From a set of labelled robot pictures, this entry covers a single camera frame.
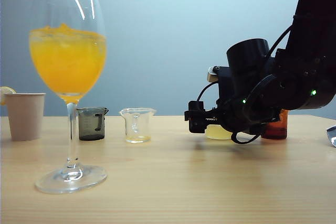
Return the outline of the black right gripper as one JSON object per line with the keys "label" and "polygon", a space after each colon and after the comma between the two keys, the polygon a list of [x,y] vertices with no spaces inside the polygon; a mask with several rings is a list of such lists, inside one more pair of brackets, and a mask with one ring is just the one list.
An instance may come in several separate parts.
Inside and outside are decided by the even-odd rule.
{"label": "black right gripper", "polygon": [[[219,98],[215,114],[218,123],[232,133],[262,134],[265,130],[260,115],[253,106],[258,98],[253,92],[262,79],[262,70],[248,67],[237,70],[231,67],[213,66],[208,70],[208,81],[217,81]],[[190,101],[184,112],[190,132],[205,132],[209,117],[204,110],[203,101]]]}

